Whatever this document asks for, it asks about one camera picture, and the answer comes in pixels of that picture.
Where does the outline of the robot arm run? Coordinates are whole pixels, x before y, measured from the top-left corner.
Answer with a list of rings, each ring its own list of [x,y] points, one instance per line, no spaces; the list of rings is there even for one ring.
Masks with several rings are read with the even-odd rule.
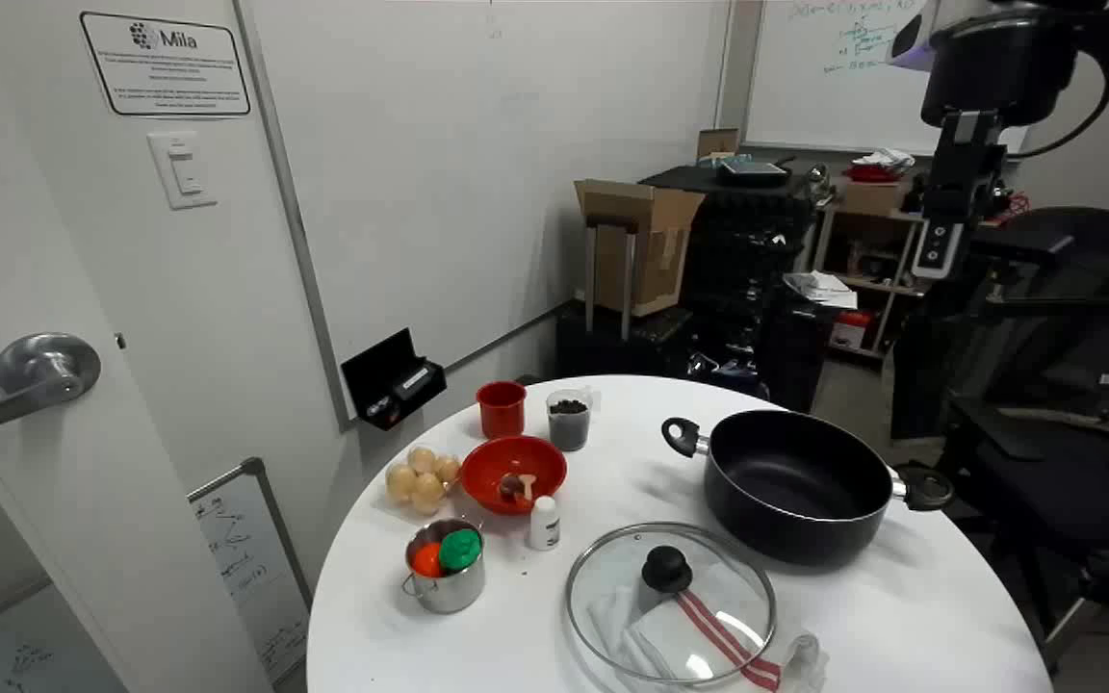
[[[925,0],[891,35],[890,62],[925,68],[921,118],[936,127],[911,274],[948,280],[971,248],[999,136],[1046,118],[1088,53],[1103,76],[1087,133],[1109,107],[1109,0]]]

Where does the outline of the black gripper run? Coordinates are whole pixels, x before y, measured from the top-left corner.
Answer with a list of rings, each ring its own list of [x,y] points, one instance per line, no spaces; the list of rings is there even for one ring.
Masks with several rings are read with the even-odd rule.
[[[952,111],[942,118],[911,256],[911,274],[921,280],[948,280],[956,274],[999,162],[998,136],[999,118],[994,111]]]

